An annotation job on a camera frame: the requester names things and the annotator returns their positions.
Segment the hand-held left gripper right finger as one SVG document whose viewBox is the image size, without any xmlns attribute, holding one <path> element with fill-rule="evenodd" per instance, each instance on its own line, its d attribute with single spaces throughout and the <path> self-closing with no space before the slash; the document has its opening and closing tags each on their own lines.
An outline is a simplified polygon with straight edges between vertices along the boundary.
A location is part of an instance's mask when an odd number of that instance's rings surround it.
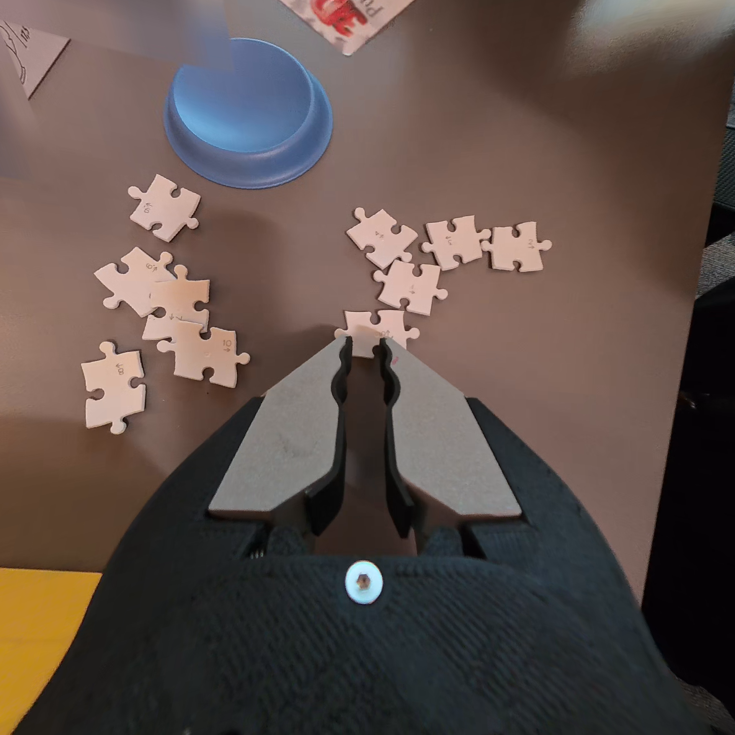
<svg viewBox="0 0 735 735">
<path fill-rule="evenodd" d="M 392 338 L 380 340 L 379 358 L 387 505 L 399 535 L 520 518 L 465 395 Z"/>
</svg>

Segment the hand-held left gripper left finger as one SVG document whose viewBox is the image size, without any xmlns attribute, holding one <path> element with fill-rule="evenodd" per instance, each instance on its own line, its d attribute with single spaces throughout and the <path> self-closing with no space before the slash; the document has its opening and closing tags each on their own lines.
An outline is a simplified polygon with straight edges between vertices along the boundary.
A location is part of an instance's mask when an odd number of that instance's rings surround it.
<svg viewBox="0 0 735 735">
<path fill-rule="evenodd" d="M 337 337 L 265 393 L 211 515 L 324 532 L 343 504 L 351 358 L 352 339 Z"/>
</svg>

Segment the beige puzzle piece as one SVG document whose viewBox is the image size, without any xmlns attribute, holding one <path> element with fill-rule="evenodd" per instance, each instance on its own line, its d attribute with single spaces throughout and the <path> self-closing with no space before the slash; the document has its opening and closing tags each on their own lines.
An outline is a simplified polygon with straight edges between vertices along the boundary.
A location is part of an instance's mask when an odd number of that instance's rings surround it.
<svg viewBox="0 0 735 735">
<path fill-rule="evenodd" d="M 553 246 L 550 240 L 537 239 L 537 222 L 527 221 L 515 226 L 492 228 L 490 240 L 482 241 L 483 252 L 490 253 L 490 267 L 500 271 L 521 273 L 543 269 L 541 252 Z"/>
<path fill-rule="evenodd" d="M 417 339 L 420 330 L 407 328 L 404 324 L 405 311 L 402 309 L 379 310 L 378 323 L 371 320 L 372 312 L 345 311 L 346 328 L 337 328 L 335 337 L 349 336 L 353 340 L 353 356 L 372 359 L 373 349 L 381 338 L 393 338 L 403 348 L 409 339 Z"/>
<path fill-rule="evenodd" d="M 372 247 L 366 257 L 380 270 L 388 268 L 396 259 L 402 262 L 412 261 L 412 255 L 406 249 L 417 239 L 416 231 L 402 225 L 398 232 L 393 232 L 392 228 L 397 222 L 383 209 L 369 217 L 362 207 L 357 207 L 354 217 L 359 223 L 348 229 L 346 234 L 360 250 Z"/>
<path fill-rule="evenodd" d="M 481 259 L 483 243 L 490 240 L 491 229 L 478 231 L 475 228 L 474 216 L 457 217 L 452 220 L 454 229 L 449 229 L 447 221 L 428 223 L 425 225 L 429 242 L 420 246 L 423 253 L 431 253 L 442 271 L 449 271 L 459 266 L 456 256 L 463 264 Z"/>
<path fill-rule="evenodd" d="M 399 260 L 391 263 L 389 271 L 374 271 L 372 279 L 382 283 L 378 299 L 391 307 L 400 308 L 403 299 L 408 301 L 407 311 L 429 316 L 433 299 L 444 300 L 448 297 L 446 289 L 438 288 L 441 269 L 437 265 L 421 264 L 420 275 L 414 274 L 414 265 Z"/>
</svg>

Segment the group of scattered puzzle pieces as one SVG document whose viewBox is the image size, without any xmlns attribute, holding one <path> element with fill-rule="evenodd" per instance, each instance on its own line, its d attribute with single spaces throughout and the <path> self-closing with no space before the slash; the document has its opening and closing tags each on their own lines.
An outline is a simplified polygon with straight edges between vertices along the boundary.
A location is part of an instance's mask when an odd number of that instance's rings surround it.
<svg viewBox="0 0 735 735">
<path fill-rule="evenodd" d="M 130 220 L 166 243 L 183 228 L 198 227 L 200 195 L 159 173 L 146 190 L 131 186 L 127 193 L 137 201 Z M 174 354 L 175 376 L 201 381 L 211 370 L 211 383 L 232 389 L 237 366 L 247 364 L 250 356 L 237 351 L 235 331 L 210 326 L 208 310 L 197 308 L 209 301 L 209 280 L 189 279 L 182 264 L 169 270 L 172 261 L 169 252 L 155 259 L 135 247 L 121 258 L 124 272 L 114 263 L 99 268 L 94 276 L 110 292 L 103 304 L 107 309 L 127 304 L 144 318 L 142 339 L 155 342 L 162 353 Z M 139 351 L 118 352 L 110 341 L 101 343 L 99 350 L 102 359 L 81 366 L 86 390 L 102 391 L 101 398 L 86 400 L 85 425 L 108 426 L 118 435 L 126 430 L 126 418 L 145 409 L 142 359 Z"/>
</svg>

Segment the printed puzzle box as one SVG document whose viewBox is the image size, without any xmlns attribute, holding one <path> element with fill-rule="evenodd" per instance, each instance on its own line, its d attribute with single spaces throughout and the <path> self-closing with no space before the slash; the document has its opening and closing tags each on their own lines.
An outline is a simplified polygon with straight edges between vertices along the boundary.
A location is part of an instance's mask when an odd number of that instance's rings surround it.
<svg viewBox="0 0 735 735">
<path fill-rule="evenodd" d="M 402 13 L 412 1 L 281 1 L 346 57 Z"/>
</svg>

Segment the dark furniture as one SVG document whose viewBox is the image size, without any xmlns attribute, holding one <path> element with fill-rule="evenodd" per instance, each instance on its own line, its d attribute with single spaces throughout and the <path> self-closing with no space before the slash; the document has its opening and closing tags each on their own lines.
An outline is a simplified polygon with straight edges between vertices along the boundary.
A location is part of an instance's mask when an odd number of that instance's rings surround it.
<svg viewBox="0 0 735 735">
<path fill-rule="evenodd" d="M 733 709 L 734 280 L 694 304 L 642 611 L 670 668 Z"/>
</svg>

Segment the yellow flat object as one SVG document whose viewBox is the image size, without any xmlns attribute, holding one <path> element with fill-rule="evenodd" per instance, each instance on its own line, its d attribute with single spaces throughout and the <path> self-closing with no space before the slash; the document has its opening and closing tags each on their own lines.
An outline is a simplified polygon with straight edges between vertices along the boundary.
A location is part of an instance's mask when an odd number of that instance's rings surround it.
<svg viewBox="0 0 735 735">
<path fill-rule="evenodd" d="M 68 651 L 101 574 L 1 569 L 1 733 L 12 733 Z"/>
</svg>

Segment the blue round plastic stand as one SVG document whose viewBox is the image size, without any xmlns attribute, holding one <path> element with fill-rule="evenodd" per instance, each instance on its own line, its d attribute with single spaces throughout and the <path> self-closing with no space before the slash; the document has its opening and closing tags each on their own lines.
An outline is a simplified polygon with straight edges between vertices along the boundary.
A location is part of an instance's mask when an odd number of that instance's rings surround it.
<svg viewBox="0 0 735 735">
<path fill-rule="evenodd" d="M 220 185 L 265 189 L 304 174 L 333 130 L 319 80 L 286 50 L 233 38 L 232 68 L 183 65 L 163 110 L 168 140 L 193 171 Z"/>
</svg>

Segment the white sheet with line drawing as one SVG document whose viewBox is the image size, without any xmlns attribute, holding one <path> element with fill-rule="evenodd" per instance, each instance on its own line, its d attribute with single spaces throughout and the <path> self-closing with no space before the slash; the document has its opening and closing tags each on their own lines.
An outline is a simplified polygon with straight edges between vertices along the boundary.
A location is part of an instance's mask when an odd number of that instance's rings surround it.
<svg viewBox="0 0 735 735">
<path fill-rule="evenodd" d="M 7 21 L 1 21 L 1 33 L 23 90 L 31 98 L 70 40 Z"/>
</svg>

